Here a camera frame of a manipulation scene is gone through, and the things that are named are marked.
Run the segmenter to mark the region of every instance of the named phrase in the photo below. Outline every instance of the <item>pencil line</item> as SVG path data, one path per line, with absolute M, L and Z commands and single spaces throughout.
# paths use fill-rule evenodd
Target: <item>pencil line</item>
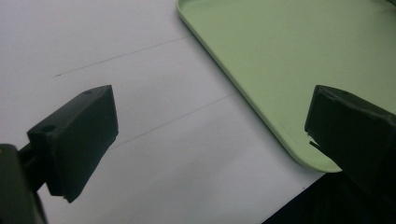
M 91 67 L 91 66 L 97 65 L 99 63 L 105 63 L 105 62 L 108 62 L 108 61 L 112 61 L 112 60 L 115 60 L 115 59 L 118 59 L 118 58 L 121 58 L 121 57 L 125 57 L 125 56 L 128 56 L 128 55 L 135 54 L 137 52 L 141 52 L 141 51 L 148 50 L 148 49 L 153 49 L 153 48 L 156 48 L 156 47 L 159 47 L 159 46 L 162 46 L 162 45 L 166 45 L 166 44 L 169 44 L 169 43 L 172 43 L 172 42 L 176 42 L 178 40 L 185 39 L 185 38 L 188 38 L 188 37 L 191 37 L 191 35 L 183 36 L 183 37 L 178 38 L 178 39 L 169 40 L 169 41 L 166 41 L 166 42 L 161 43 L 161 44 L 150 46 L 148 48 L 138 49 L 138 50 L 135 50 L 135 51 L 132 51 L 132 52 L 129 52 L 129 53 L 121 54 L 119 56 L 116 56 L 116 57 L 113 57 L 113 58 L 109 58 L 109 59 L 106 59 L 106 60 L 103 60 L 103 61 L 100 61 L 100 62 L 97 62 L 97 63 L 91 63 L 91 64 L 88 64 L 88 65 L 84 65 L 84 66 L 81 66 L 79 68 L 75 68 L 75 69 L 72 69 L 72 70 L 69 70 L 69 71 L 66 71 L 66 72 L 62 72 L 62 73 L 60 73 L 58 75 L 55 75 L 55 77 L 60 77 L 60 76 L 63 76 L 65 74 L 68 74 L 68 73 L 76 72 L 77 70 L 80 70 L 80 69 L 84 69 L 84 68 L 87 68 L 87 67 Z
M 129 142 L 131 142 L 131 141 L 133 141 L 133 140 L 135 140 L 136 138 L 139 138 L 139 137 L 141 137 L 141 136 L 143 136 L 143 135 L 145 135 L 145 134 L 147 134 L 147 133 L 152 133 L 152 132 L 154 132 L 155 130 L 160 129 L 161 127 L 164 127 L 164 126 L 166 126 L 166 125 L 168 125 L 168 124 L 170 124 L 170 123 L 173 123 L 173 122 L 175 122 L 175 121 L 177 121 L 177 120 L 179 120 L 179 119 L 184 119 L 184 118 L 186 118 L 187 116 L 189 116 L 189 115 L 191 115 L 191 114 L 194 114 L 194 113 L 196 113 L 196 112 L 198 112 L 198 111 L 200 111 L 200 110 L 203 110 L 203 109 L 205 109 L 205 108 L 207 108 L 207 107 L 209 107 L 209 106 L 211 106 L 211 105 L 213 105 L 213 104 L 215 104 L 215 103 L 218 103 L 218 102 L 220 102 L 220 101 L 222 101 L 222 100 L 225 100 L 226 98 L 228 98 L 228 97 L 230 97 L 230 96 L 232 96 L 232 95 L 235 95 L 235 94 L 237 94 L 237 91 L 235 91 L 235 92 L 233 92 L 233 93 L 231 93 L 231 94 L 228 94 L 228 95 L 226 95 L 226 96 L 224 96 L 224 97 L 221 97 L 221 98 L 219 98 L 218 100 L 216 100 L 216 101 L 214 101 L 214 102 L 212 102 L 212 103 L 210 103 L 210 104 L 208 104 L 208 105 L 204 105 L 204 106 L 202 106 L 202 107 L 200 107 L 200 108 L 197 108 L 197 109 L 195 109 L 195 110 L 193 110 L 193 111 L 191 111 L 191 112 L 189 112 L 189 113 L 187 113 L 187 114 L 185 114 L 185 115 L 180 116 L 179 118 L 172 119 L 172 120 L 170 120 L 170 121 L 168 121 L 168 122 L 166 122 L 166 123 L 164 123 L 164 124 L 162 124 L 162 125 L 160 125 L 160 126 L 158 126 L 158 127 L 156 127 L 156 128 L 153 128 L 153 129 L 151 129 L 151 130 L 149 130 L 149 131 L 147 131 L 147 132 L 145 132 L 145 133 L 141 133 L 141 134 L 139 134 L 138 136 L 136 136 L 136 137 L 134 137 L 134 138 L 132 138 L 132 139 L 130 139 L 130 140 L 128 140 L 128 141 L 125 141 L 125 142 L 120 143 L 120 144 L 118 144 L 118 145 L 116 145 L 116 146 L 114 146 L 114 147 L 111 147 L 110 149 L 123 146 L 123 145 L 125 145 L 125 144 L 127 144 L 127 143 L 129 143 Z

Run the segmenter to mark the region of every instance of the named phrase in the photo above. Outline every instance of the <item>screw hole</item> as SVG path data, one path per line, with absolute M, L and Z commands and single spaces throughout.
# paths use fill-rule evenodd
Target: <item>screw hole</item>
M 41 131 L 43 131 L 44 133 L 50 133 L 50 132 L 52 132 L 53 130 L 55 130 L 55 126 L 53 126 L 53 125 L 47 125 L 47 126 L 45 126 L 44 128 L 42 128 L 41 129 Z

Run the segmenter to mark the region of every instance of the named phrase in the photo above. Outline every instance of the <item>white table surface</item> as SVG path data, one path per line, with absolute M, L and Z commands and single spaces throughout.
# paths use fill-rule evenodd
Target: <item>white table surface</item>
M 118 138 L 73 203 L 39 190 L 49 223 L 261 223 L 322 175 L 275 140 L 175 0 L 1 1 L 0 78 L 0 142 L 17 148 L 113 86 Z

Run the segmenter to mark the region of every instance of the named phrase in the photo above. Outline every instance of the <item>black plastic part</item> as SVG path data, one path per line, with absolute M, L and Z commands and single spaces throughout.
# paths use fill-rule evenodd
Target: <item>black plastic part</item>
M 326 174 L 263 224 L 394 224 L 395 196 L 367 193 L 344 172 Z
M 316 86 L 305 130 L 362 189 L 396 190 L 396 116 L 356 95 Z
M 0 145 L 0 223 L 47 223 L 37 194 L 30 190 L 11 145 Z
M 32 128 L 28 136 L 34 156 L 47 163 L 49 192 L 73 202 L 117 134 L 111 86 L 84 91 Z

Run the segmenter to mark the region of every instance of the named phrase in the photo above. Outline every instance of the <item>plastic tray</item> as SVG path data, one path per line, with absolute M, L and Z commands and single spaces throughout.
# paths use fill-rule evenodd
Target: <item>plastic tray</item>
M 306 167 L 340 171 L 304 131 L 317 84 L 396 112 L 396 7 L 385 1 L 178 0 L 177 9 Z

